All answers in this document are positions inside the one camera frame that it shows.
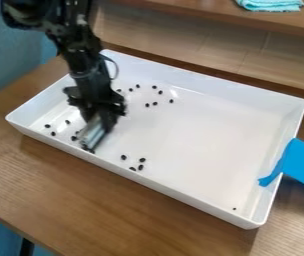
white plastic tray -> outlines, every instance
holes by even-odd
[[[234,225],[251,229],[264,224],[281,176],[266,188],[257,180],[272,171],[296,136],[304,100],[113,51],[103,53],[120,67],[113,88],[123,90],[128,115],[120,118],[95,155],[70,139],[85,123],[62,93],[74,84],[69,76],[14,110],[7,121],[28,136]],[[147,159],[144,169],[130,170],[142,157]]]

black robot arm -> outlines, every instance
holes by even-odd
[[[111,78],[100,54],[101,41],[88,25],[88,0],[1,0],[1,14],[13,28],[45,32],[70,69],[75,87],[67,87],[69,104],[88,123],[100,117],[105,133],[125,113],[124,98],[111,89]]]

wall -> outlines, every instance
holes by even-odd
[[[42,33],[8,28],[0,16],[0,88],[55,55]]]

blue paper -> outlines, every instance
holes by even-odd
[[[260,186],[269,185],[279,173],[284,173],[293,179],[304,183],[304,142],[293,139],[286,147],[282,158],[277,163],[271,175],[259,179]]]
[[[304,6],[302,0],[236,0],[242,7],[253,12],[298,12]]]

wooden table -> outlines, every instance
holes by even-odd
[[[300,12],[251,12],[235,0],[111,0],[178,15],[213,19],[268,31],[304,36],[304,7]]]
[[[304,98],[299,89],[111,48]],[[56,58],[0,92],[0,221],[64,255],[304,255],[304,186],[297,182],[283,181],[267,224],[245,231],[23,136],[4,120],[66,72]]]

